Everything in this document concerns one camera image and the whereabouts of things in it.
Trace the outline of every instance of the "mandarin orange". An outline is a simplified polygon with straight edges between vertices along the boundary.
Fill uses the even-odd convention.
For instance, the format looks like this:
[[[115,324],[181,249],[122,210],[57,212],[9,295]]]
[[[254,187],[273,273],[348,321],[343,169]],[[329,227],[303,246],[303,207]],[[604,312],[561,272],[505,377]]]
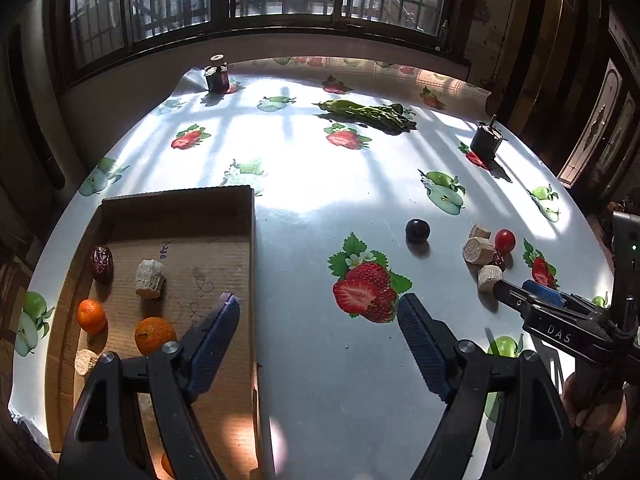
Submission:
[[[107,323],[100,301],[82,300],[78,305],[78,325],[89,335],[96,335]]]
[[[136,345],[143,356],[162,348],[167,341],[176,341],[174,327],[161,317],[147,317],[138,323]]]

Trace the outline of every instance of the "cherry tomato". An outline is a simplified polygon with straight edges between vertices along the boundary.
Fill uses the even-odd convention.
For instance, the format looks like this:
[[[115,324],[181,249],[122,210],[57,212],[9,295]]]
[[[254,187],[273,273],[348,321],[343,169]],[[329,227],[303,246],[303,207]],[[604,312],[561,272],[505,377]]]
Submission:
[[[500,254],[509,254],[516,247],[516,237],[508,229],[501,229],[495,234],[494,248]]]

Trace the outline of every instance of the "small glass jar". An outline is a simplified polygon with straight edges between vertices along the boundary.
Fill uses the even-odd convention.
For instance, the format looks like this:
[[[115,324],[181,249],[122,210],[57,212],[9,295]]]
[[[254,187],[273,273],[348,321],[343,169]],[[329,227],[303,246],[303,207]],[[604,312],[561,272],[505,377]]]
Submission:
[[[226,61],[222,54],[217,54],[211,58],[211,65],[204,69],[204,77],[207,79],[209,93],[226,94],[229,90],[229,76],[226,70]]]

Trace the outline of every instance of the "strawberry print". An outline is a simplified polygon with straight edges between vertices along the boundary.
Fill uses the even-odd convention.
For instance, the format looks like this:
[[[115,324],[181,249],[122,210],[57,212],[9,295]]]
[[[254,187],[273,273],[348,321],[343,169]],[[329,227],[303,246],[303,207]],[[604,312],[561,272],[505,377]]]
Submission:
[[[328,259],[334,283],[335,302],[351,317],[362,316],[373,323],[388,323],[396,318],[398,295],[412,287],[411,280],[394,273],[388,259],[351,233],[342,250]]]
[[[178,150],[187,150],[192,146],[197,146],[202,139],[211,136],[206,134],[204,130],[204,126],[192,124],[186,130],[177,133],[176,139],[171,143],[171,147],[178,148]]]
[[[427,86],[425,86],[422,89],[422,92],[420,92],[418,95],[422,98],[424,104],[430,106],[431,108],[436,108],[436,110],[444,110],[447,107],[446,104],[438,99],[438,96],[435,94],[435,92],[429,90]]]
[[[386,288],[371,301],[371,305],[362,313],[364,319],[372,323],[388,323],[396,317],[396,299],[398,294],[391,288]]]
[[[226,91],[228,94],[235,94],[241,90],[244,90],[244,86],[239,81],[236,81],[232,77],[229,78],[229,90]]]
[[[334,123],[324,129],[328,134],[326,140],[335,146],[342,146],[348,150],[363,150],[369,147],[371,139],[361,136],[355,128],[348,128],[344,124]]]
[[[347,272],[345,278],[347,280],[365,280],[380,290],[385,290],[389,286],[389,275],[385,267],[377,262],[362,262]]]
[[[364,314],[379,293],[375,286],[364,280],[340,280],[334,283],[335,303],[352,316]]]
[[[338,81],[334,76],[330,75],[327,79],[322,81],[322,90],[329,92],[330,94],[346,94],[351,92],[353,88],[345,86],[342,81]]]
[[[489,168],[486,166],[486,164],[482,160],[480,160],[480,158],[474,152],[472,152],[471,148],[469,148],[464,142],[460,142],[458,149],[465,154],[469,162],[475,164],[476,166],[479,166],[483,170],[489,171]]]
[[[536,283],[558,290],[556,268],[545,260],[543,254],[524,239],[524,254],[522,257],[531,268],[531,277]]]
[[[471,151],[471,148],[468,147],[464,142],[460,142],[458,149],[465,154],[466,160],[475,164],[478,168],[482,168],[483,170],[487,170],[491,173],[491,176],[494,178],[503,178],[507,182],[511,182],[511,177],[507,175],[507,172],[504,171],[504,168],[498,164],[498,162],[494,159],[489,163],[489,166],[486,165],[480,157],[478,157],[474,152]]]

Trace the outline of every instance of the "cardboard tray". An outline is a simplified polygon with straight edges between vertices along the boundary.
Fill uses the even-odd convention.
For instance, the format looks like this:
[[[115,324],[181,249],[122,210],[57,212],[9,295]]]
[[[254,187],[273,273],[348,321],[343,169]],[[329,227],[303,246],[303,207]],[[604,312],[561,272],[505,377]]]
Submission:
[[[110,286],[95,283],[88,259],[97,244],[113,254]],[[49,335],[45,374],[47,430],[60,452],[84,378],[74,369],[76,352],[111,350],[139,356],[134,341],[145,317],[169,320],[180,338],[206,316],[222,292],[238,297],[241,318],[209,392],[193,405],[202,432],[229,479],[255,478],[257,463],[257,375],[253,352],[254,192],[249,186],[172,190],[108,198],[96,210],[73,257]],[[155,259],[166,282],[158,300],[134,290],[138,264]],[[96,336],[80,330],[80,301],[102,302],[107,326]],[[139,394],[146,439],[159,478],[162,443],[149,395]]]

